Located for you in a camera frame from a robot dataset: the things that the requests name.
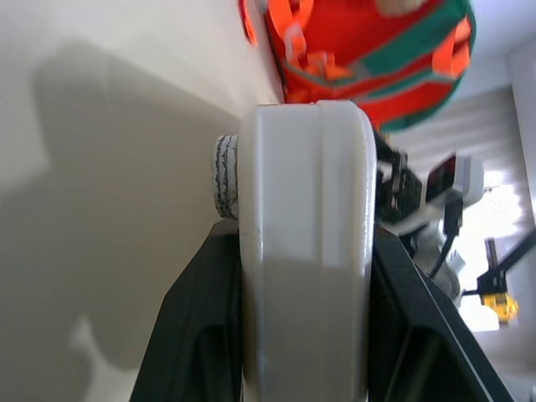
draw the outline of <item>yellow object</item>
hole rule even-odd
[[[518,315],[518,302],[507,293],[481,296],[481,300],[484,306],[488,306],[495,311],[501,322],[508,322]]]

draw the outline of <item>orange and green bag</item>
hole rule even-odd
[[[469,0],[429,0],[390,18],[374,0],[268,1],[288,103],[351,99],[377,128],[403,129],[445,104],[469,65]]]

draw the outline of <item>white wall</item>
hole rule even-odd
[[[536,385],[536,327],[476,332],[475,338],[517,402],[529,402]]]
[[[262,49],[235,0],[0,2],[2,401],[128,400]]]
[[[510,86],[508,61],[505,56],[489,56],[471,62],[453,100],[480,95]]]
[[[513,97],[527,166],[533,210],[536,207],[536,39],[517,48],[508,58]]]

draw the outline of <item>white plastic part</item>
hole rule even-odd
[[[365,401],[376,151],[352,102],[261,106],[238,145],[244,401]]]
[[[383,224],[383,226],[394,234],[402,236],[425,224],[439,221],[445,215],[446,200],[450,193],[461,196],[464,209],[476,204],[484,195],[484,167],[482,161],[474,157],[456,156],[456,169],[452,187],[428,203],[426,202],[426,190],[426,183],[423,183],[419,209],[397,224]]]

